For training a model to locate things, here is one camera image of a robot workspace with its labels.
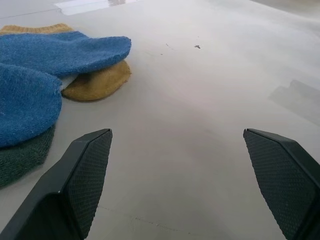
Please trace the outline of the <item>blue fuzzy sock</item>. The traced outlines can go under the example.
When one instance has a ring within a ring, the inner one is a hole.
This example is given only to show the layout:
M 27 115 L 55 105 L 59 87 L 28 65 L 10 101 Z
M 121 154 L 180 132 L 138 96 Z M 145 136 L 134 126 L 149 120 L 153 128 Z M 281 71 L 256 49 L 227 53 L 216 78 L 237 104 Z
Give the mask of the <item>blue fuzzy sock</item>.
M 56 123 L 61 84 L 50 74 L 0 63 L 0 148 L 34 138 Z
M 131 46 L 126 36 L 91 38 L 79 31 L 6 34 L 0 36 L 0 64 L 66 77 L 113 66 Z

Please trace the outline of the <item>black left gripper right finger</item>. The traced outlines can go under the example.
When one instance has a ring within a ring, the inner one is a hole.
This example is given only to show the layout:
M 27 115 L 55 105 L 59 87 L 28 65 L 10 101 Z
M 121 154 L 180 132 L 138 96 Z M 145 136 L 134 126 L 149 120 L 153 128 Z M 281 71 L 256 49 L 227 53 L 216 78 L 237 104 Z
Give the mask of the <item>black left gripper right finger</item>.
M 286 240 L 320 240 L 320 164 L 295 140 L 247 128 L 260 192 Z

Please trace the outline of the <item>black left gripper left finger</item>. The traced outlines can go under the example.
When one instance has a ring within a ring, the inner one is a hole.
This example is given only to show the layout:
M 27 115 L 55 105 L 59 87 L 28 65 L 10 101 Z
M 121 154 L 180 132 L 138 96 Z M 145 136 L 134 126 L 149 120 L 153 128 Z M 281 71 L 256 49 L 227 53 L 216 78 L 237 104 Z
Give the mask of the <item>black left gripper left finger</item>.
M 0 240 L 85 240 L 102 195 L 113 133 L 71 142 L 0 233 Z

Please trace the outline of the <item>dark green knit sock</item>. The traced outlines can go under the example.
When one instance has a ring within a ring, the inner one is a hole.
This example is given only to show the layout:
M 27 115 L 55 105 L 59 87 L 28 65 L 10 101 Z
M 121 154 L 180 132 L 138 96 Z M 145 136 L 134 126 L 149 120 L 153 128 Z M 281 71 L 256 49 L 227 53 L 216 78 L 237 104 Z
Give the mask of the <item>dark green knit sock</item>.
M 0 190 L 42 165 L 49 153 L 56 126 L 15 146 L 0 148 Z

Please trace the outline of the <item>mustard yellow knit sock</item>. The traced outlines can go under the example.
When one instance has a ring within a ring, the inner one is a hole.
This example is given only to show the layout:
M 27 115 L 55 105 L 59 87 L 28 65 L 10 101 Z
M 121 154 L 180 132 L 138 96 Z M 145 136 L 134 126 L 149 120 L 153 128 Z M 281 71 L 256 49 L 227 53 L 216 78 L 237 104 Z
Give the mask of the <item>mustard yellow knit sock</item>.
M 55 34 L 71 32 L 73 29 L 64 23 L 45 27 L 22 27 L 5 25 L 0 29 L 0 35 L 8 34 Z M 63 97 L 79 101 L 90 102 L 109 97 L 116 92 L 130 78 L 132 72 L 125 60 L 119 63 L 89 73 L 62 78 L 61 94 Z

